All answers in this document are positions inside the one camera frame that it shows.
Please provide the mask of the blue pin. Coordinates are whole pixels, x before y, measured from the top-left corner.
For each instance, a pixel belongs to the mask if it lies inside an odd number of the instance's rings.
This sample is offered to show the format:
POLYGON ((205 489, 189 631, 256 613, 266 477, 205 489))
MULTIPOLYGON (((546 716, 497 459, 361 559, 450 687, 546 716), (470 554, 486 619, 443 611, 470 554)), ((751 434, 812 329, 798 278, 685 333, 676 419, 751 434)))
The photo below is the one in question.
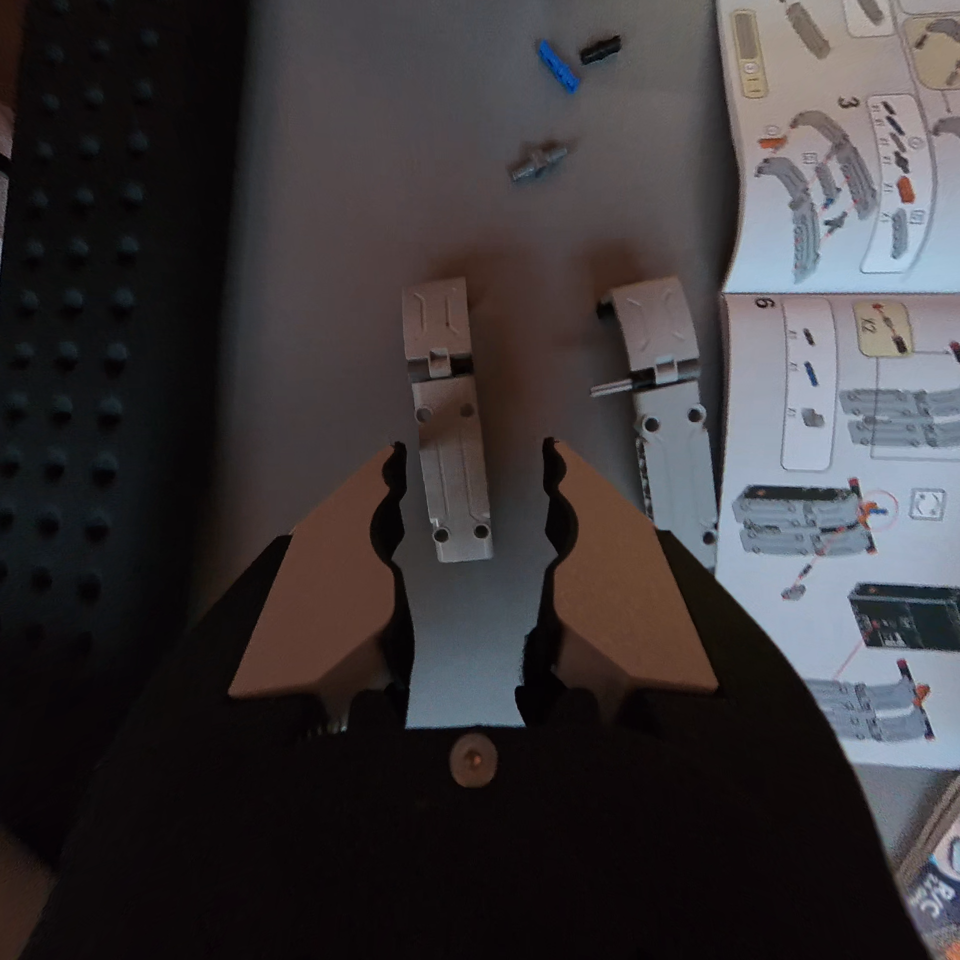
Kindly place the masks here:
POLYGON ((548 69, 554 79, 565 92, 574 94, 579 90, 581 80, 568 64, 546 39, 541 39, 536 46, 536 54, 540 62, 548 69))

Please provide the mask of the grey axle connector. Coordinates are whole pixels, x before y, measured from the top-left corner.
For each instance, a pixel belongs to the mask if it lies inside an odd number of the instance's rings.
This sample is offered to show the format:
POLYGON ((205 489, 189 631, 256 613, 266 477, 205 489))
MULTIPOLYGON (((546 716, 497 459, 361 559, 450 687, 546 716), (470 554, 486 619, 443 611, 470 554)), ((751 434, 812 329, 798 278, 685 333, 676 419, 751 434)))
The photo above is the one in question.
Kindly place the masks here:
POLYGON ((536 144, 510 167, 510 182, 519 185, 541 179, 563 164, 569 154, 570 145, 565 142, 551 140, 536 144))

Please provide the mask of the grey hinged panel with axle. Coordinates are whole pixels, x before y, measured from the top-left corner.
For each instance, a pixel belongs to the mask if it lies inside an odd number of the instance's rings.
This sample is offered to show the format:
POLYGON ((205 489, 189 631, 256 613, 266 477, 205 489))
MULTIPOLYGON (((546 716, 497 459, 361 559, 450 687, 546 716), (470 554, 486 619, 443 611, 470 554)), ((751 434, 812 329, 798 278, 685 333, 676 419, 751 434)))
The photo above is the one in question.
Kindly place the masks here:
POLYGON ((718 505, 701 353, 682 283, 671 275, 614 287, 596 306, 621 333, 629 371, 590 387, 630 396, 644 512, 713 574, 718 505))

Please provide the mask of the colour cover booklet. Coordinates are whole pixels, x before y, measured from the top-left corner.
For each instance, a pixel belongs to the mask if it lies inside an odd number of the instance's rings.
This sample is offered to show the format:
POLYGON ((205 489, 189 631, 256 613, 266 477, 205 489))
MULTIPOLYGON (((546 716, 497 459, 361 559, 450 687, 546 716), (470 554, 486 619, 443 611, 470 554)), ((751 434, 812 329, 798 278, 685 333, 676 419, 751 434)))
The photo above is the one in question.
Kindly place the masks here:
POLYGON ((929 956, 959 957, 959 774, 931 776, 894 849, 894 876, 929 956))

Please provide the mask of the open instruction booklet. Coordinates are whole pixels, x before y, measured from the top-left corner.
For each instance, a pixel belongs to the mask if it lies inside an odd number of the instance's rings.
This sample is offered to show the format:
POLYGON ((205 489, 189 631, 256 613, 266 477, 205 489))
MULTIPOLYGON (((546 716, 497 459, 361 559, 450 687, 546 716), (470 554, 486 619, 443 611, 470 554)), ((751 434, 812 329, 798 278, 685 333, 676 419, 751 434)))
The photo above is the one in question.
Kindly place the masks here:
POLYGON ((959 758, 958 2, 717 2, 716 574, 851 762, 959 758))

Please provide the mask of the grey desk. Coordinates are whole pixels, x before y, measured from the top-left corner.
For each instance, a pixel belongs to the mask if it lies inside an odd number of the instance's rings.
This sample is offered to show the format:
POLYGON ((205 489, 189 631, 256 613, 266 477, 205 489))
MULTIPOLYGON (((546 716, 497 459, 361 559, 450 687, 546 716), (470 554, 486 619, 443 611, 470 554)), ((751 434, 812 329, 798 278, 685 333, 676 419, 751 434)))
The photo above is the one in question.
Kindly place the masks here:
MULTIPOLYGON (((701 354, 719 511, 722 292, 740 176, 717 2, 257 2, 239 150, 203 600, 379 449, 408 450, 398 563, 407 725, 522 725, 514 701, 555 551, 543 443, 644 511, 611 289, 677 277, 701 354), (583 66, 579 50, 620 35, 583 66), (566 92, 546 40, 580 78, 566 92), (550 174, 509 171, 545 141, 550 174), (402 291, 465 278, 493 556, 437 558, 402 291)), ((717 576, 717 556, 714 573, 717 576)))

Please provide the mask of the black perforated pad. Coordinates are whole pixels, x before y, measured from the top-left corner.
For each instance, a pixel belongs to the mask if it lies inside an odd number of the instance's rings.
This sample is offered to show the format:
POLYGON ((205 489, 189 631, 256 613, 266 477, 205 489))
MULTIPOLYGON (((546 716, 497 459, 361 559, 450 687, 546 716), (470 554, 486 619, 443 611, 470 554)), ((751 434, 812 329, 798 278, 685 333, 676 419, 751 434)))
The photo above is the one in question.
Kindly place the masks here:
POLYGON ((30 2, 2 258, 2 827, 61 856, 184 630, 251 2, 30 2))

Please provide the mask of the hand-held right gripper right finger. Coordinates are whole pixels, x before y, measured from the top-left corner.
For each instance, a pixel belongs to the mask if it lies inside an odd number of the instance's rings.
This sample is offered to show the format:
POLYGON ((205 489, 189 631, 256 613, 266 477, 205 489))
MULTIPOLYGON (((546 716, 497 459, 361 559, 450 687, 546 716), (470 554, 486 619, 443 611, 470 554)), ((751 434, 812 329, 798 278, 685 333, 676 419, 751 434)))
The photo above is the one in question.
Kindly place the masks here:
POLYGON ((719 681, 652 521, 566 442, 542 444, 544 570, 514 700, 527 727, 585 690, 602 721, 642 690, 714 695, 719 681))

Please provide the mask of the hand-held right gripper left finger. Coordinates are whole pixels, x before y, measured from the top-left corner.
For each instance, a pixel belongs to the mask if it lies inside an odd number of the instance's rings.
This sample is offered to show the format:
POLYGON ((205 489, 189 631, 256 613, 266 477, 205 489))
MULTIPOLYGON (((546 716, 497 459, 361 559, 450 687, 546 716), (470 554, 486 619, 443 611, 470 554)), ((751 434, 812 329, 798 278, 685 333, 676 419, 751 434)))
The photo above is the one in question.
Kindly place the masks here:
POLYGON ((409 709, 415 639, 402 570, 407 449, 391 443, 294 525, 228 688, 236 701, 312 697, 329 722, 379 690, 409 709))

